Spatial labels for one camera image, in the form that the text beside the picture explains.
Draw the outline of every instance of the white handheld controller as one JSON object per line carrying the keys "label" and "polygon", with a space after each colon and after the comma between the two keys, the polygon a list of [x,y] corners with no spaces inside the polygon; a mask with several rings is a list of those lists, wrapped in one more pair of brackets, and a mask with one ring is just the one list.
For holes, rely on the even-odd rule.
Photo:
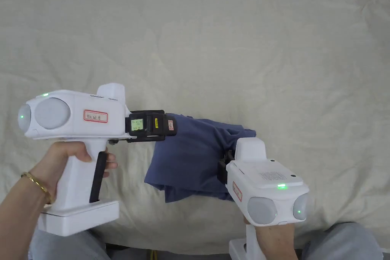
{"label": "white handheld controller", "polygon": [[218,178],[226,183],[229,194],[251,224],[246,226],[246,239],[230,241],[230,256],[233,260],[265,260],[254,226],[306,220],[309,188],[288,168],[267,159],[265,144],[257,137],[239,139],[234,158],[231,153],[226,156],[230,158],[220,162]]}
{"label": "white handheld controller", "polygon": [[96,95],[60,90],[37,96],[20,108],[18,122],[33,139],[82,141],[93,159],[91,163],[75,156],[68,159],[56,200],[39,217],[39,229],[62,236],[119,217],[118,201],[99,199],[107,141],[158,141],[177,131],[174,118],[162,110],[130,112],[125,87],[118,83],[100,86]]}

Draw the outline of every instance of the folded fabric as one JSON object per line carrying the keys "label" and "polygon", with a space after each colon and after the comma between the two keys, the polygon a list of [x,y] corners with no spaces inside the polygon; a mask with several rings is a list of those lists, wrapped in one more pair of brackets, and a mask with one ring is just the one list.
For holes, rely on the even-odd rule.
{"label": "folded fabric", "polygon": [[217,163],[226,150],[235,150],[239,138],[255,137],[256,131],[241,125],[172,115],[177,120],[177,135],[156,142],[145,183],[164,190],[165,202],[191,195],[231,200],[226,186],[217,179]]}

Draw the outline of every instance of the human hand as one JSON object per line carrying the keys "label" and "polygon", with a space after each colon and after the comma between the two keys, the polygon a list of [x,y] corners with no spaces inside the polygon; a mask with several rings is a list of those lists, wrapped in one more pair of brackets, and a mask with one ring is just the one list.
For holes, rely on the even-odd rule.
{"label": "human hand", "polygon": [[297,259],[294,250],[294,224],[255,227],[260,249],[267,260]]}
{"label": "human hand", "polygon": [[[34,177],[45,185],[53,197],[55,197],[57,183],[64,172],[70,156],[76,156],[76,158],[84,162],[91,162],[92,160],[83,142],[55,142],[50,146],[43,159],[30,171]],[[117,166],[115,155],[109,153],[106,169],[115,169]],[[109,173],[104,172],[103,177],[106,178],[108,176]]]}

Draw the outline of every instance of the small lcd screen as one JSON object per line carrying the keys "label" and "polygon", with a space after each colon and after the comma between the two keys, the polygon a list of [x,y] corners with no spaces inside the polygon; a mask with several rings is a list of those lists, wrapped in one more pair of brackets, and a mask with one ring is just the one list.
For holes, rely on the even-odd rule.
{"label": "small lcd screen", "polygon": [[135,119],[131,120],[131,131],[143,130],[144,129],[144,120]]}

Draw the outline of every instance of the black trigger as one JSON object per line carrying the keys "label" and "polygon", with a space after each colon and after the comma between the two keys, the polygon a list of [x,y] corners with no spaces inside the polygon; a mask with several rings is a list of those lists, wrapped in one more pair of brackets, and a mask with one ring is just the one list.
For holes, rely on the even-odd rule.
{"label": "black trigger", "polygon": [[91,196],[89,197],[89,203],[99,201],[99,193],[101,182],[103,181],[104,170],[106,169],[107,153],[104,151],[99,152],[96,162],[94,180],[92,182]]}

